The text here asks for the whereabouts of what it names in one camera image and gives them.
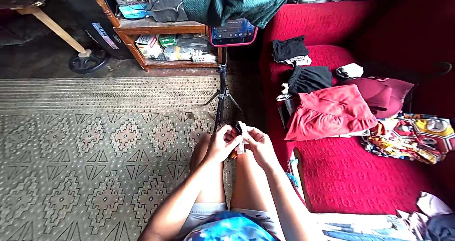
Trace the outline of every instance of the person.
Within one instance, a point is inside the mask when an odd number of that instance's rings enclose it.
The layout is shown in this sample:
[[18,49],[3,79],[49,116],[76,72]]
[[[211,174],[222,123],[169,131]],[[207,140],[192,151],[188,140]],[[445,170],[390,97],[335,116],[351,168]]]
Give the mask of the person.
[[[223,162],[240,142],[231,211],[226,209]],[[324,240],[281,168],[267,134],[225,125],[196,144],[190,175],[151,216],[139,241]]]

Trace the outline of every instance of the colorful printed fabric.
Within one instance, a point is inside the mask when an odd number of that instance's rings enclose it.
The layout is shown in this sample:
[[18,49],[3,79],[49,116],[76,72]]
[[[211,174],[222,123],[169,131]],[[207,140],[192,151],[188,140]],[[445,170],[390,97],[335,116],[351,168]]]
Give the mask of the colorful printed fabric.
[[194,228],[183,239],[183,241],[207,240],[275,241],[277,239],[247,215],[232,211],[223,211],[206,223]]
[[424,114],[398,114],[378,121],[363,138],[365,149],[378,156],[435,164],[455,150],[450,121]]

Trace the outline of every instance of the smartphone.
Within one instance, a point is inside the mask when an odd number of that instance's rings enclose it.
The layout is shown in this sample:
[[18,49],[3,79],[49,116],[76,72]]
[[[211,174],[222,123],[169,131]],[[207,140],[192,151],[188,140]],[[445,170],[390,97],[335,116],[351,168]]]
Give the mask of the smartphone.
[[244,46],[253,43],[258,33],[247,19],[227,20],[220,27],[210,27],[210,42],[213,46]]

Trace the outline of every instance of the green towel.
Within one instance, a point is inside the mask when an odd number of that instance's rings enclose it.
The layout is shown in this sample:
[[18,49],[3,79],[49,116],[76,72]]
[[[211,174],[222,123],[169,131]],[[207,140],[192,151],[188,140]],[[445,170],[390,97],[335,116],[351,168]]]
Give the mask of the green towel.
[[245,18],[258,28],[267,22],[287,0],[182,0],[185,13],[194,20],[213,27],[227,19]]

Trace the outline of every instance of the blue tie-dye shirt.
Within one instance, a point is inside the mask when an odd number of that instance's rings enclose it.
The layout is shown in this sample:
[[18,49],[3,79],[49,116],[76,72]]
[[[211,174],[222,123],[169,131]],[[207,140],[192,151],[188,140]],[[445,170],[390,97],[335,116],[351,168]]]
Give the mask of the blue tie-dye shirt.
[[183,241],[275,241],[263,227],[248,216],[224,211],[206,223],[194,228]]

